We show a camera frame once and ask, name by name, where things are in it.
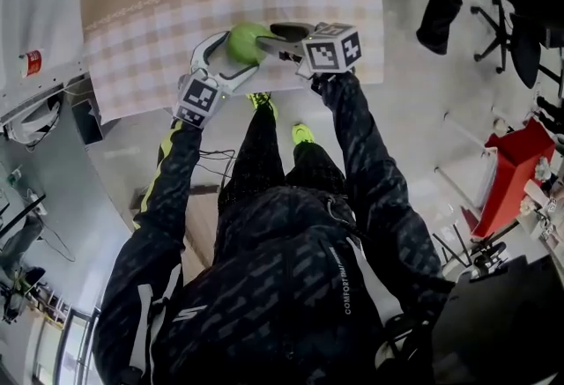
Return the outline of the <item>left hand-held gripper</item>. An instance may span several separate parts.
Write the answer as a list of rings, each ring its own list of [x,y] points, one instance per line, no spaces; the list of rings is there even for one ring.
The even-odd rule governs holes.
[[[194,48],[189,74],[179,78],[178,98],[172,109],[175,119],[203,128],[225,103],[225,93],[234,93],[258,72],[258,65],[250,65],[232,76],[220,73],[218,83],[208,75],[212,53],[229,34],[229,31],[215,33]]]

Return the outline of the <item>person's yellow shoe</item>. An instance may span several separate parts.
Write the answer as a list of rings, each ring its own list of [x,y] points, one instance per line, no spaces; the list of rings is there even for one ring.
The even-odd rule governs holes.
[[[271,98],[271,93],[249,93],[247,98],[251,101],[255,111],[260,107],[268,107],[274,119],[278,119],[278,109]]]
[[[304,143],[313,144],[315,142],[315,136],[312,130],[303,123],[292,126],[292,139],[295,145]]]

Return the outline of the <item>black folding stand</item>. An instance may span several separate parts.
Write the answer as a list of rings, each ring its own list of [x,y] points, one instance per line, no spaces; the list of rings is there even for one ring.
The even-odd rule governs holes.
[[[442,262],[442,274],[457,281],[462,275],[471,278],[486,276],[499,269],[507,260],[507,244],[465,239],[456,223],[444,226],[439,233],[431,233]]]

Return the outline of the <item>person's dark patterned jacket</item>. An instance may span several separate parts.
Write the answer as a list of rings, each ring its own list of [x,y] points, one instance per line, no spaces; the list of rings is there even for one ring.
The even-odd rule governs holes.
[[[212,267],[170,301],[152,385],[383,385],[353,223],[345,199],[311,189],[233,209]]]

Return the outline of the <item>person's left leg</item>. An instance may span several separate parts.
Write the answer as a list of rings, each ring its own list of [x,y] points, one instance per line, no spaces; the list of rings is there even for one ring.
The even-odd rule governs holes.
[[[285,183],[274,112],[269,103],[263,103],[258,106],[249,124],[231,179],[219,193],[219,213],[237,202]]]

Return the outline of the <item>person's right leg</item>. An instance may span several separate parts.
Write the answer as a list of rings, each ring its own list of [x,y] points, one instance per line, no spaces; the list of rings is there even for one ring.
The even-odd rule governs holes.
[[[293,159],[294,167],[286,175],[287,185],[317,189],[335,196],[347,194],[345,176],[319,144],[297,144]]]

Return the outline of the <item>white black-strapped bag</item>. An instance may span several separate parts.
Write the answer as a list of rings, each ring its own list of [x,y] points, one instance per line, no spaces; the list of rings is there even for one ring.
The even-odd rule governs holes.
[[[61,109],[62,101],[56,96],[33,104],[4,126],[4,135],[8,140],[33,148],[56,127]]]

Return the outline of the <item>black office chair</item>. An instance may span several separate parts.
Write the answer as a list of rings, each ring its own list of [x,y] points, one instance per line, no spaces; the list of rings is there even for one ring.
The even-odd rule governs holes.
[[[541,26],[518,14],[510,13],[510,30],[508,30],[506,12],[501,0],[492,0],[492,5],[498,9],[497,21],[494,21],[482,7],[478,5],[470,7],[470,13],[481,16],[494,32],[492,42],[482,53],[474,54],[473,60],[479,63],[499,49],[501,65],[495,69],[498,74],[506,71],[507,56],[510,55],[517,76],[528,89],[534,87],[541,72],[558,85],[559,98],[564,99],[564,28]],[[541,63],[541,48],[558,50],[560,61],[558,73]]]

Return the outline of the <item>person's left forearm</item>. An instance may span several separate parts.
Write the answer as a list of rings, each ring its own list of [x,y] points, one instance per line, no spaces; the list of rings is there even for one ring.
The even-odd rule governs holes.
[[[200,159],[201,141],[200,129],[173,121],[160,144],[156,173],[134,218],[134,234],[183,236],[190,180]]]

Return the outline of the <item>person's right forearm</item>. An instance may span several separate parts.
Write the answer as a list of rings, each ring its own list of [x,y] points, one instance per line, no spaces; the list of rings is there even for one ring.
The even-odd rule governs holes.
[[[400,245],[422,245],[429,233],[412,208],[404,175],[390,156],[371,115],[360,81],[351,72],[322,74],[312,88],[333,114],[357,227]]]

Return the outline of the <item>red white can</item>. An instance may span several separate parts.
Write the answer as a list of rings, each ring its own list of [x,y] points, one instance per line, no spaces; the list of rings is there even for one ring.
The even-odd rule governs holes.
[[[44,51],[42,48],[19,55],[19,71],[22,78],[28,78],[41,71]]]

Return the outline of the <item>green ball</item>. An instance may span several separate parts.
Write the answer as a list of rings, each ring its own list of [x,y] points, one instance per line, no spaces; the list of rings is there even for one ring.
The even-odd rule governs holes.
[[[266,54],[256,45],[258,37],[274,38],[265,26],[252,22],[241,22],[235,25],[226,40],[228,57],[243,65],[257,65]]]

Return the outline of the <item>person's left yellow shoe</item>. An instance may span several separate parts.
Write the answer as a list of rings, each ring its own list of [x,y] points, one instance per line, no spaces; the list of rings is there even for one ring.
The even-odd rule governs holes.
[[[249,93],[247,98],[251,101],[255,111],[260,107],[268,107],[274,119],[278,119],[278,109],[271,98],[271,93]]]

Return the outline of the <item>white power strip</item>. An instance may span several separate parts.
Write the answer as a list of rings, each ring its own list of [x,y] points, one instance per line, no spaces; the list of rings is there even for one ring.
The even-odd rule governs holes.
[[[27,198],[30,200],[30,203],[33,204],[33,212],[38,216],[46,216],[48,214],[43,203],[44,197],[45,195],[39,196],[31,189],[27,190]]]

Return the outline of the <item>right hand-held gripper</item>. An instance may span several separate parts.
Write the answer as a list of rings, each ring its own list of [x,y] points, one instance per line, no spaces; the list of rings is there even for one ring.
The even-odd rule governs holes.
[[[270,25],[270,31],[279,38],[256,37],[256,46],[265,54],[282,61],[300,58],[296,74],[310,79],[314,75],[341,74],[352,70],[362,57],[360,36],[356,26],[321,23],[317,26],[285,22]]]

